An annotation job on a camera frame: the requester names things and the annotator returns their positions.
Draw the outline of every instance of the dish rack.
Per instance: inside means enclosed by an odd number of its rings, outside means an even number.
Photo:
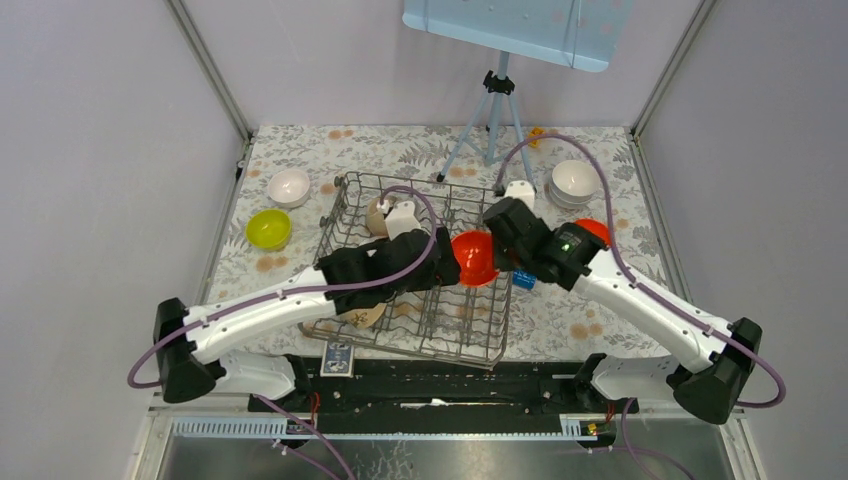
[[[365,227],[368,203],[392,185],[406,185],[424,194],[448,228],[451,238],[483,228],[483,212],[498,199],[494,191],[465,185],[413,180],[388,175],[349,172],[336,177],[333,208],[321,218],[323,228],[315,259],[341,247],[373,240]],[[411,195],[392,192],[398,201]],[[421,226],[432,224],[423,205],[414,197]],[[436,287],[398,295],[386,305],[374,325],[357,329],[338,318],[298,325],[303,335],[332,342],[455,363],[491,368],[504,354],[509,327],[512,273],[501,272],[495,281],[480,287]]]

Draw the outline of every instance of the leaf pattern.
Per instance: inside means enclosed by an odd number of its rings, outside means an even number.
[[[532,127],[527,128],[525,135]],[[622,255],[652,280],[665,284],[659,244],[648,219],[641,186],[633,166],[623,128],[557,128],[584,143],[605,168],[612,187],[616,232]],[[208,301],[238,297],[281,282],[311,264],[321,238],[318,220],[329,215],[336,199],[333,180],[348,171],[435,179],[450,154],[462,127],[407,126],[265,126],[256,135],[253,153],[230,218],[220,257],[211,281]],[[501,128],[498,154],[515,142],[511,129]],[[472,141],[485,147],[484,128],[472,130]],[[533,175],[541,187],[560,161],[581,159],[574,147],[556,140],[541,140],[528,149]],[[294,231],[281,252],[262,252],[244,238],[252,215],[274,208],[267,197],[268,180],[285,168],[300,168],[311,179],[310,199],[289,210]],[[468,146],[459,150],[446,183],[491,187],[495,166],[485,167]],[[507,166],[507,179],[524,178],[520,156]],[[446,184],[432,191],[444,194]],[[593,198],[582,211],[561,210],[546,195],[536,199],[535,211],[549,225],[580,217],[604,219],[604,202]],[[537,283],[533,290],[514,288],[510,305],[506,360],[574,360],[604,352],[620,357],[665,354],[650,337],[595,302],[569,294],[559,287]],[[387,336],[384,344],[411,348],[420,342],[404,332]],[[279,355],[320,355],[323,342],[303,337],[296,326],[287,326],[248,343],[252,352]],[[357,357],[399,358],[360,348]]]

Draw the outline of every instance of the table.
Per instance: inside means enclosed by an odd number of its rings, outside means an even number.
[[[443,126],[265,126],[255,137],[252,153],[244,168],[243,182],[229,224],[225,229],[220,255],[211,277],[208,301],[244,295],[285,280],[312,264],[321,228],[319,218],[329,213],[335,197],[333,179],[348,171],[435,179],[436,173],[456,143],[462,127]],[[649,220],[642,187],[624,128],[562,127],[548,131],[575,137],[597,157],[609,178],[615,214],[615,229],[623,256],[635,268],[660,284],[666,274],[660,247]],[[514,135],[501,129],[498,151],[515,143]],[[471,133],[472,141],[484,142],[483,127]],[[528,155],[537,183],[547,178],[560,161],[579,159],[571,145],[554,139],[529,148]],[[312,180],[311,198],[303,206],[288,211],[294,225],[289,245],[281,252],[262,252],[244,238],[250,217],[275,205],[266,195],[268,181],[285,168],[300,168]],[[506,179],[523,178],[518,161],[507,168]],[[450,169],[446,182],[491,187],[495,167],[465,146]],[[548,225],[555,226],[580,217],[604,219],[604,204],[597,195],[582,211],[562,210],[537,195],[535,212]],[[643,334],[595,302],[556,286],[537,284],[532,290],[514,288],[510,306],[510,327],[503,360],[582,361],[589,354],[604,352],[619,357],[649,357],[667,352]],[[320,356],[322,341],[305,338],[295,325],[282,328],[245,346],[250,352]],[[357,357],[396,358],[378,350],[359,348]]]

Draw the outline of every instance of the light blue board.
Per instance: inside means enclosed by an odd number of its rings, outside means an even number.
[[[600,72],[633,0],[405,0],[411,28]]]

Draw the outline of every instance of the orange bowl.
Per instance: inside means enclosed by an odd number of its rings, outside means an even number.
[[[495,247],[490,233],[479,230],[460,233],[451,240],[451,247],[459,262],[459,283],[477,288],[497,278]]]
[[[594,218],[581,218],[574,223],[580,225],[586,230],[589,230],[589,232],[594,233],[596,237],[603,240],[604,243],[609,246],[609,229],[603,223],[595,220]]]

